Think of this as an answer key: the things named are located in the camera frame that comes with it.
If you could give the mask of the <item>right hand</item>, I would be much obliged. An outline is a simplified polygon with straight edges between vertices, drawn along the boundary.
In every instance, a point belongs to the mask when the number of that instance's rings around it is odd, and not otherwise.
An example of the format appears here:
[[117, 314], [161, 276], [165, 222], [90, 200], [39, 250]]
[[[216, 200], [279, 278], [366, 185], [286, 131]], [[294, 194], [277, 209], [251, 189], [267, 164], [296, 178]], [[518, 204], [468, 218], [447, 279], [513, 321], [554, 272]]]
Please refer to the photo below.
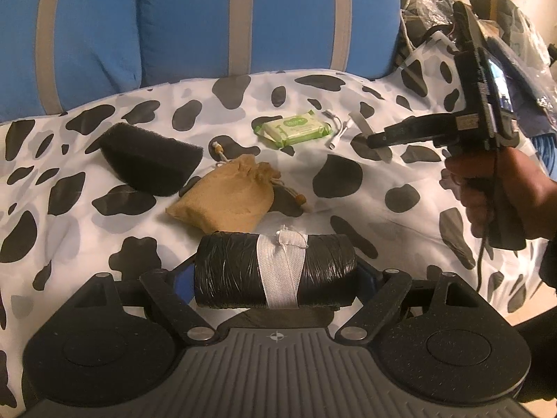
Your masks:
[[497, 176], [515, 207], [527, 239], [552, 240], [556, 236], [556, 182], [521, 151], [505, 147], [499, 151], [469, 153], [446, 160], [447, 170], [461, 189], [471, 232], [480, 238], [491, 221], [487, 197], [473, 189], [472, 178]]

